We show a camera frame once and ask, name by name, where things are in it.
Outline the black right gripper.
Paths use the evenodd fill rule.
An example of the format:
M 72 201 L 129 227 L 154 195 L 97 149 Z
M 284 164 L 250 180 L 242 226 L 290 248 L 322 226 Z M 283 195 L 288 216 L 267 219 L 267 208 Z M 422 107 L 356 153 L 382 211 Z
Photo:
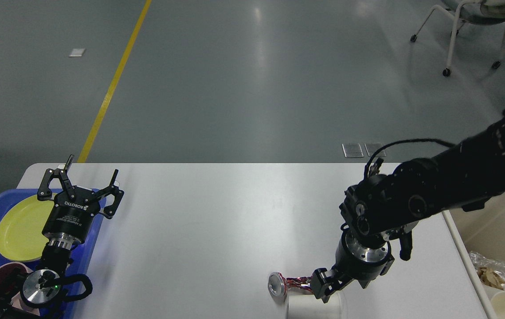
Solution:
M 385 242 L 378 248 L 367 248 L 349 231 L 343 231 L 336 249 L 336 262 L 331 270 L 317 268 L 310 280 L 316 299 L 328 303 L 331 295 L 357 280 L 365 289 L 370 281 L 384 276 L 392 266 L 391 245 Z

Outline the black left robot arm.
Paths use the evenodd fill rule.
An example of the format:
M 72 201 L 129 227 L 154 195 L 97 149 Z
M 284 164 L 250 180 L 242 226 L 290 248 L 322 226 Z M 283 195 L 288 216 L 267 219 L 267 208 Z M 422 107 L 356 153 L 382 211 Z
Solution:
M 34 271 L 14 269 L 1 280 L 0 319 L 39 318 L 14 306 L 12 299 L 17 296 L 21 305 L 45 309 L 46 319 L 59 319 L 64 315 L 62 306 L 83 300 L 93 291 L 86 274 L 67 275 L 67 268 L 74 262 L 71 254 L 86 242 L 96 216 L 115 216 L 124 192 L 116 181 L 118 170 L 114 170 L 108 186 L 100 190 L 73 185 L 68 177 L 73 158 L 71 154 L 64 165 L 45 171 L 37 200 L 52 202 L 41 231 L 47 242 Z

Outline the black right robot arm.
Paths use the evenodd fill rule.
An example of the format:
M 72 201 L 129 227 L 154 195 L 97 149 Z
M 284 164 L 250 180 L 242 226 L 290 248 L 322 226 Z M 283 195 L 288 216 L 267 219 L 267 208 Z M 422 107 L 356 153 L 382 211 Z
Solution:
M 380 174 L 381 159 L 370 159 L 363 180 L 345 191 L 340 204 L 342 235 L 336 262 L 316 269 L 310 289 L 327 303 L 331 295 L 357 280 L 362 288 L 385 275 L 394 257 L 390 241 L 399 240 L 402 260 L 411 258 L 412 230 L 420 220 L 443 210 L 479 210 L 505 192 L 505 110 L 500 121 L 459 144 L 439 140 L 447 149 L 431 158 L 401 163 Z

